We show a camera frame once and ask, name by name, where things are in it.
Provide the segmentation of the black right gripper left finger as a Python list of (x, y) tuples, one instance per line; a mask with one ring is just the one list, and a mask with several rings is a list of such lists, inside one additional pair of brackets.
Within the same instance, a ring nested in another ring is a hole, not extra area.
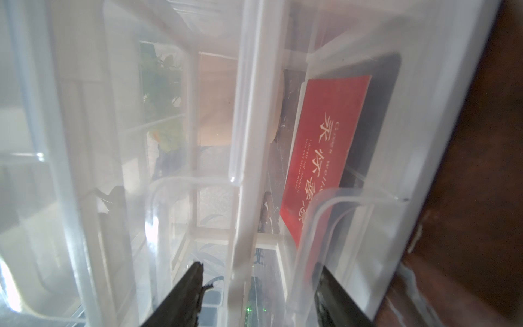
[(212, 289), (203, 276), (204, 264), (194, 262), (141, 327), (198, 326), (205, 292)]

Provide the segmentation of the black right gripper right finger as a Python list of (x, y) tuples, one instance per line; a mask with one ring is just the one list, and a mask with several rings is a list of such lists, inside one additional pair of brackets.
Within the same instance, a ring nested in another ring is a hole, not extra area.
[(317, 263), (313, 273), (318, 284), (314, 294), (318, 326), (374, 327), (334, 275)]

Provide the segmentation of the white plastic drawer organizer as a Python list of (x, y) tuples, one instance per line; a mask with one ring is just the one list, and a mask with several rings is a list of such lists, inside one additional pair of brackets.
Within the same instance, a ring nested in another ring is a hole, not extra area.
[[(276, 145), (298, 1), (1, 2), (1, 325), (141, 326), (194, 262), (199, 326), (284, 326)], [(140, 44), (182, 69), (185, 143), (148, 133)], [(238, 61), (231, 144), (199, 139), (199, 56)]]

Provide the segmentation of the red printed postcard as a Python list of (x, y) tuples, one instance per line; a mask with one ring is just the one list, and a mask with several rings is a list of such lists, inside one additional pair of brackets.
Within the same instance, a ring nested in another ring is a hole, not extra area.
[(316, 193), (340, 185), (371, 79), (306, 82), (280, 210), (296, 244)]

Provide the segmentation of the artificial green white flowers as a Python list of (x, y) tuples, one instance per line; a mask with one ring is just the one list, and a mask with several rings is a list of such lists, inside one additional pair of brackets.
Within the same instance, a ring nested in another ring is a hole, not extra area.
[(181, 114), (182, 69), (175, 55), (160, 57), (155, 46), (140, 44), (140, 77), (144, 116), (150, 136), (159, 148), (169, 153), (185, 143)]

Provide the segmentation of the beige faceted flower pot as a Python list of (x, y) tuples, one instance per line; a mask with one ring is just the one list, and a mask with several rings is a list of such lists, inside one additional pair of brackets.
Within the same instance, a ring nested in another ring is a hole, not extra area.
[(199, 56), (199, 139), (202, 146), (231, 144), (238, 61)]

